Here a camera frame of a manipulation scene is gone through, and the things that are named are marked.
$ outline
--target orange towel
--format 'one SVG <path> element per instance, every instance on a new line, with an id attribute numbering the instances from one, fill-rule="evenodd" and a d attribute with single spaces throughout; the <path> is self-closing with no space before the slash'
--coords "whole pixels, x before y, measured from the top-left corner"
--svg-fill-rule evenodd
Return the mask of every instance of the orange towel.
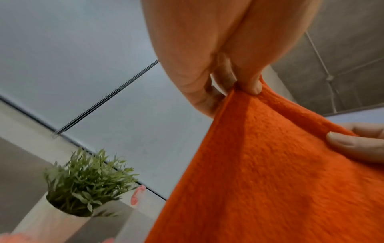
<path id="1" fill-rule="evenodd" d="M 347 159 L 353 135 L 273 93 L 235 88 L 147 243 L 384 242 L 384 170 Z"/>

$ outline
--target artificial plant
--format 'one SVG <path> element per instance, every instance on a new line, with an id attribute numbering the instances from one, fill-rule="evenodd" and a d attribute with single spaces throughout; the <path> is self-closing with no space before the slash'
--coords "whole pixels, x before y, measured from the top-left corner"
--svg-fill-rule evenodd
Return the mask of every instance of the artificial plant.
<path id="1" fill-rule="evenodd" d="M 132 190 L 137 181 L 130 174 L 133 168 L 124 168 L 125 160 L 116 155 L 107 161 L 102 149 L 89 155 L 81 148 L 64 165 L 57 162 L 44 172 L 48 184 L 47 200 L 59 210 L 80 217 L 112 216 L 114 213 L 94 210 L 106 202 L 119 200 L 120 195 Z"/>

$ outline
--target orange fabric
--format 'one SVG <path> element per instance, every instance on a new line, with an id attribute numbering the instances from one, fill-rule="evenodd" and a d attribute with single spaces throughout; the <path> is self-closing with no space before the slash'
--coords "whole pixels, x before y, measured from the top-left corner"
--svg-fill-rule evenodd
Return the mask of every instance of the orange fabric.
<path id="1" fill-rule="evenodd" d="M 235 88 L 146 242 L 384 242 L 384 170 L 334 152 L 329 131 L 353 134 Z"/>

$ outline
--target concrete ceiling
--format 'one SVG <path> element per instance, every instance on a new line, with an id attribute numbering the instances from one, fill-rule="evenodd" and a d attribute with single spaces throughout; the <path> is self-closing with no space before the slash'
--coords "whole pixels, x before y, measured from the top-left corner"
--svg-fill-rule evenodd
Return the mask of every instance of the concrete ceiling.
<path id="1" fill-rule="evenodd" d="M 383 11 L 383 0 L 323 1 L 306 35 L 272 65 L 300 105 L 333 113 L 331 89 L 337 112 L 384 103 Z"/>

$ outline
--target white pot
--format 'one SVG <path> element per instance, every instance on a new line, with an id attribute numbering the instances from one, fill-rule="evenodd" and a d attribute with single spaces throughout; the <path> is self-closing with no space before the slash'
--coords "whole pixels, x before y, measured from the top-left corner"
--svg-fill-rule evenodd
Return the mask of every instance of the white pot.
<path id="1" fill-rule="evenodd" d="M 12 233 L 22 233 L 39 243 L 64 243 L 90 219 L 60 211 L 47 201 L 47 194 L 44 194 Z"/>

